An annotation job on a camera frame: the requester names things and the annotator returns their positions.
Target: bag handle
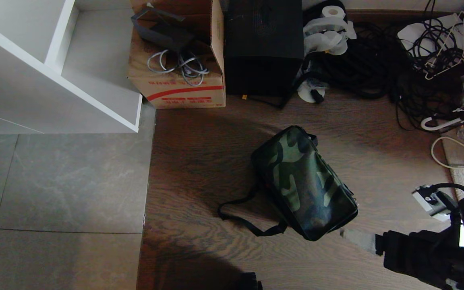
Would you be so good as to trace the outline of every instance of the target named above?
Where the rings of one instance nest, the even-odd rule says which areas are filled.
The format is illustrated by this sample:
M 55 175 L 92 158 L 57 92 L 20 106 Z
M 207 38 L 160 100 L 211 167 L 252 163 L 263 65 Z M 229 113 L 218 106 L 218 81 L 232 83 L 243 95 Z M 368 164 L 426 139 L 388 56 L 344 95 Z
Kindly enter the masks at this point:
M 254 186 L 252 187 L 252 189 L 250 189 L 250 192 L 248 193 L 246 197 L 220 204 L 217 208 L 217 215 L 222 220 L 232 219 L 232 220 L 237 220 L 238 222 L 241 222 L 244 226 L 246 226 L 247 229 L 249 229 L 257 237 L 267 237 L 267 236 L 273 236 L 273 235 L 284 233 L 284 231 L 288 227 L 288 224 L 284 219 L 280 220 L 278 225 L 273 226 L 272 228 L 269 228 L 263 232 L 258 227 L 254 226 L 251 222 L 245 220 L 244 218 L 240 218 L 238 216 L 227 215 L 226 213 L 221 212 L 221 208 L 227 204 L 240 204 L 240 203 L 244 203 L 249 200 L 252 200 L 258 191 L 259 191 L 259 187 Z

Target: white shelf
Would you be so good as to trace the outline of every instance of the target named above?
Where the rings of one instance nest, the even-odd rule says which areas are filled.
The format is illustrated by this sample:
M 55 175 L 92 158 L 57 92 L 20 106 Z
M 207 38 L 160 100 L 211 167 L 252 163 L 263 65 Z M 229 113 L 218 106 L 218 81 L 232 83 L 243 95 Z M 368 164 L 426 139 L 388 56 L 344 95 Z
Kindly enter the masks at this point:
M 0 0 L 0 33 L 44 62 L 65 2 Z
M 127 79 L 131 9 L 80 12 L 62 77 L 138 125 L 141 96 Z
M 38 133 L 137 132 L 134 123 L 62 78 L 1 33 L 0 120 Z
M 78 19 L 78 8 L 74 6 L 75 0 L 66 0 L 57 21 L 55 32 L 46 55 L 44 64 L 52 68 L 58 74 L 62 73 L 64 62 L 69 49 L 69 44 Z

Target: toilet paper roll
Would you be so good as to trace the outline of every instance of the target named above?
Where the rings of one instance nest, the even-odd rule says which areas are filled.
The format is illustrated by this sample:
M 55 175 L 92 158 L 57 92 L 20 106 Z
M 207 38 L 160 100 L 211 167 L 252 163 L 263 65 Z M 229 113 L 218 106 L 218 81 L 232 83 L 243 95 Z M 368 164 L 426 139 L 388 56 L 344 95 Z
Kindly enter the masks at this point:
M 322 9 L 321 17 L 337 17 L 344 19 L 345 11 L 339 6 L 325 6 Z

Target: camouflage bag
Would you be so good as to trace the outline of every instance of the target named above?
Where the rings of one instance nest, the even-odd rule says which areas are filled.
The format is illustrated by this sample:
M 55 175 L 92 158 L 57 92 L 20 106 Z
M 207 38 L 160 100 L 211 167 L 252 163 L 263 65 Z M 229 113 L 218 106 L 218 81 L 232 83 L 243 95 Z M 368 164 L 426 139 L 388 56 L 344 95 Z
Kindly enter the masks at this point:
M 289 224 L 311 241 L 354 219 L 357 204 L 353 193 L 320 156 L 313 140 L 315 136 L 291 126 L 254 151 L 252 162 L 260 185 L 243 199 L 220 204 L 219 217 L 243 223 L 256 236 L 283 233 Z M 283 218 L 264 232 L 243 218 L 221 211 L 226 204 L 251 200 L 258 189 L 266 191 Z

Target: black box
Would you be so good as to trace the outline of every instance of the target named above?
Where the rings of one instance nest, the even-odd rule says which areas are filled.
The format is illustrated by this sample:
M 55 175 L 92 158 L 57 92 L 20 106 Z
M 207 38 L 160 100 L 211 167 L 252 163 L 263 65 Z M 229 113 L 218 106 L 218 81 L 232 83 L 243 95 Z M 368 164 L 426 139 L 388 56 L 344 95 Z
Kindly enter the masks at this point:
M 225 19 L 226 93 L 287 92 L 304 59 L 301 0 L 230 0 Z

